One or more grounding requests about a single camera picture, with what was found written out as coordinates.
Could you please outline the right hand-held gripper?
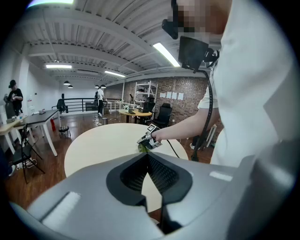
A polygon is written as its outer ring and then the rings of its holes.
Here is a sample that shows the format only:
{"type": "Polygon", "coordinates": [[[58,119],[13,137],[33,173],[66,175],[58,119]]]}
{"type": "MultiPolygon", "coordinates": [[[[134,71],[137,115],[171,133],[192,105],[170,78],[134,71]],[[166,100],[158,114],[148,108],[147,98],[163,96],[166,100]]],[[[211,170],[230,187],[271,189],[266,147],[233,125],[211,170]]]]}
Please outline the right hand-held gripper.
{"type": "Polygon", "coordinates": [[[153,150],[154,148],[158,148],[162,145],[162,143],[158,142],[155,138],[152,137],[152,133],[158,131],[160,128],[155,126],[154,124],[150,124],[147,127],[147,131],[143,137],[141,137],[137,144],[143,145],[148,150],[153,150]]]}

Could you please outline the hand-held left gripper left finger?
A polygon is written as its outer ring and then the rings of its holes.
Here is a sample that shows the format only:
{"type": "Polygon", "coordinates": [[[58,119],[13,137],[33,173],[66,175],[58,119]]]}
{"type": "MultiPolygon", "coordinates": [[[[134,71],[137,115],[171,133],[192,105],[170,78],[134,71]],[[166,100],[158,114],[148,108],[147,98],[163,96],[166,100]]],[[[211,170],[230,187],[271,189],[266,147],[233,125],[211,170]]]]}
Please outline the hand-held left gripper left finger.
{"type": "Polygon", "coordinates": [[[107,174],[132,155],[82,168],[40,195],[25,210],[11,208],[32,239],[158,240],[164,235],[143,206],[128,206],[111,195],[107,174]]]}

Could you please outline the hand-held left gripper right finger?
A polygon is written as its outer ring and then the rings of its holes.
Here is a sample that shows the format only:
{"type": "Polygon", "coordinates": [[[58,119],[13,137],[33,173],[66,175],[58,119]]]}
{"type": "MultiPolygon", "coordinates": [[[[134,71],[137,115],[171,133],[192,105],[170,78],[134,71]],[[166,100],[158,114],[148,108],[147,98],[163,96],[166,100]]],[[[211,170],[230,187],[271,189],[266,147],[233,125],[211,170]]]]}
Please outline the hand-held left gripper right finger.
{"type": "Polygon", "coordinates": [[[162,193],[164,240],[271,240],[284,237],[298,206],[298,142],[283,141],[236,168],[150,153],[170,180],[162,193]]]}

